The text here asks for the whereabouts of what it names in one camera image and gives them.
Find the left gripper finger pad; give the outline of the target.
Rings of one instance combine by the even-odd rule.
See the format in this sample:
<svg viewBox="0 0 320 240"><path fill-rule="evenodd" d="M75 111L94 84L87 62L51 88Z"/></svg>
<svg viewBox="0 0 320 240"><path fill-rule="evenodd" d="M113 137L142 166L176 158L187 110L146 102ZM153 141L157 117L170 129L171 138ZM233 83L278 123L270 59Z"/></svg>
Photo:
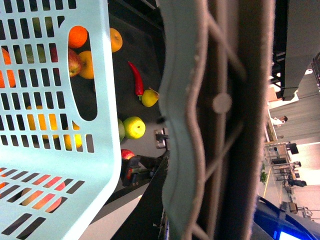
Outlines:
<svg viewBox="0 0 320 240"><path fill-rule="evenodd" d="M160 112L171 240L248 240L257 208L273 0L163 0Z"/></svg>

